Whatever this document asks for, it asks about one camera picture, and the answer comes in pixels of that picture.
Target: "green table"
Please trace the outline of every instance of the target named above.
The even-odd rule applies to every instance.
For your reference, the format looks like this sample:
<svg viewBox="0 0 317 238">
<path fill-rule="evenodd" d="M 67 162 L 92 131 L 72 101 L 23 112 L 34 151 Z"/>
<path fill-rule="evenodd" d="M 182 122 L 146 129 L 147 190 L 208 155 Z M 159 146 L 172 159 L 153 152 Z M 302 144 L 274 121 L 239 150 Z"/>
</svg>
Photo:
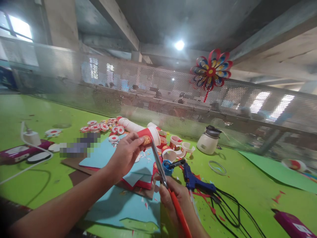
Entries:
<svg viewBox="0 0 317 238">
<path fill-rule="evenodd" d="M 22 120 L 44 138 L 44 132 L 51 129 L 52 125 L 60 121 L 59 117 L 63 112 L 67 112 L 72 118 L 72 127 L 64 129 L 59 137 L 52 138 L 53 142 L 61 143 L 73 142 L 74 138 L 79 137 L 79 129 L 87 121 L 106 119 L 104 116 L 25 95 L 1 95 L 0 112 L 0 132 L 2 136 L 0 151 L 22 144 L 20 140 L 20 122 Z M 196 145 L 195 141 L 185 141 Z M 288 237 L 287 233 L 273 218 L 274 214 L 271 208 L 297 216 L 309 229 L 317 234 L 315 218 L 317 214 L 317 196 L 315 194 L 272 180 L 272 178 L 269 178 L 249 160 L 233 149 L 223 147 L 222 150 L 217 150 L 216 153 L 216 155 L 207 156 L 196 150 L 193 154 L 194 158 L 189 160 L 192 172 L 200 174 L 202 181 L 212 181 L 220 189 L 235 196 L 253 215 L 267 237 Z M 62 159 L 59 157 L 59 154 L 55 154 L 48 162 L 44 162 L 3 184 L 0 187 L 1 196 L 35 209 L 69 190 L 72 187 L 72 182 L 68 174 L 73 172 L 74 169 L 61 164 L 60 161 Z M 213 172 L 208 166 L 209 160 L 219 162 L 223 165 L 227 170 L 227 175 L 221 176 Z M 0 166 L 0 181 L 28 166 L 25 162 L 16 165 Z M 185 184 L 180 168 L 175 168 L 173 176 L 175 178 L 178 177 L 179 181 Z M 281 196 L 279 204 L 277 204 L 272 198 L 275 198 L 280 191 L 283 191 L 285 195 Z M 219 238 L 233 237 L 216 221 L 204 199 L 195 195 L 194 197 L 197 202 L 196 205 L 201 222 L 210 236 Z M 236 213 L 237 206 L 230 201 L 228 201 L 228 204 Z M 217 205 L 215 208 L 217 214 L 223 217 Z M 252 221 L 243 211 L 241 212 L 241 221 L 252 237 L 261 237 Z M 162 236 L 172 236 L 171 224 L 163 207 L 161 207 L 161 223 Z M 228 221 L 225 224 L 239 237 L 244 237 L 241 231 L 233 228 Z M 78 226 L 101 237 L 132 237 L 130 230 L 94 224 L 83 220 L 79 222 Z M 151 237 L 151 235 L 136 231 L 133 237 Z"/>
</svg>

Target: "scissor blade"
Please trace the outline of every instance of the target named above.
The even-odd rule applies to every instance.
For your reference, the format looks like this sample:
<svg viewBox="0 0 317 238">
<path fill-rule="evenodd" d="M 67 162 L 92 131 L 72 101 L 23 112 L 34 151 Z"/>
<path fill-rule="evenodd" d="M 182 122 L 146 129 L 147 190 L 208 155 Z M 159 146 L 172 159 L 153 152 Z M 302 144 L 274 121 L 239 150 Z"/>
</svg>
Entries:
<svg viewBox="0 0 317 238">
<path fill-rule="evenodd" d="M 159 154 L 158 154 L 158 151 L 157 151 L 156 146 L 154 144 L 153 137 L 151 137 L 151 147 L 152 147 L 152 150 L 153 150 L 153 153 L 154 153 L 155 162 L 156 162 L 156 166 L 158 168 L 158 172 L 159 172 L 159 174 L 160 174 L 160 176 L 162 178 L 162 183 L 168 189 L 167 180 L 166 180 L 165 173 L 164 173 L 164 170 L 163 170 L 163 165 L 162 165 L 161 160 L 159 158 Z"/>
</svg>

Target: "hand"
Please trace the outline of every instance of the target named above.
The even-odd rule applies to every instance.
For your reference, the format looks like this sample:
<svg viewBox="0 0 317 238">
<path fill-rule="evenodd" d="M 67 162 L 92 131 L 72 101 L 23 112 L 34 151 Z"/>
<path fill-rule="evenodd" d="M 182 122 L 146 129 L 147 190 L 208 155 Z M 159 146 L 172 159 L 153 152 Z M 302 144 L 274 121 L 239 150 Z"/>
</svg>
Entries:
<svg viewBox="0 0 317 238">
<path fill-rule="evenodd" d="M 188 224 L 192 237 L 209 237 L 209 235 L 201 225 L 196 215 L 188 189 L 185 186 L 182 186 L 179 183 L 177 183 L 170 176 L 166 176 L 166 180 L 169 189 L 171 190 L 171 192 L 175 193 L 179 205 L 182 208 L 185 220 Z M 169 191 L 166 189 L 166 187 L 164 187 L 163 184 L 161 184 L 159 187 L 159 194 L 161 196 L 161 202 L 167 209 L 171 221 L 178 230 L 179 237 L 185 237 L 182 225 L 177 217 L 171 195 L 169 194 Z"/>
<path fill-rule="evenodd" d="M 144 150 L 144 146 L 141 145 L 144 139 L 144 137 L 139 138 L 136 132 L 131 132 L 118 143 L 116 151 L 107 164 L 118 176 L 118 181 L 131 170 L 139 153 Z"/>
</svg>

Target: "white kettle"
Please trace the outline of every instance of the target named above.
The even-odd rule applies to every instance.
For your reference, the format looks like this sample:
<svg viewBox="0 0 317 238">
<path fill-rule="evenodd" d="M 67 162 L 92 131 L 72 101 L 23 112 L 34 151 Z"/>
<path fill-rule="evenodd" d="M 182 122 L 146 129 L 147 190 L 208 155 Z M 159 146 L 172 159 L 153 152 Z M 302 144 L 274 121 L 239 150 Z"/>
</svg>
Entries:
<svg viewBox="0 0 317 238">
<path fill-rule="evenodd" d="M 213 154 L 216 150 L 221 132 L 222 131 L 211 125 L 207 126 L 204 134 L 202 134 L 197 142 L 197 149 L 207 155 Z"/>
</svg>

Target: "left hand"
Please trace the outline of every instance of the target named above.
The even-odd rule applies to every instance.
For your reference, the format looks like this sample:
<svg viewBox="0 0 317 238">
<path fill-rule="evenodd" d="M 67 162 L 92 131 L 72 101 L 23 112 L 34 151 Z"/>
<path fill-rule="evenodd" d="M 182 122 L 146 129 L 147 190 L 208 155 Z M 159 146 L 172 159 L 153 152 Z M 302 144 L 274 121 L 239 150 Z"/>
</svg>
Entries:
<svg viewBox="0 0 317 238">
<path fill-rule="evenodd" d="M 116 151 L 107 164 L 118 176 L 118 181 L 131 170 L 139 153 L 144 150 L 145 147 L 141 145 L 144 139 L 144 137 L 139 138 L 136 132 L 131 132 L 118 143 Z"/>
</svg>

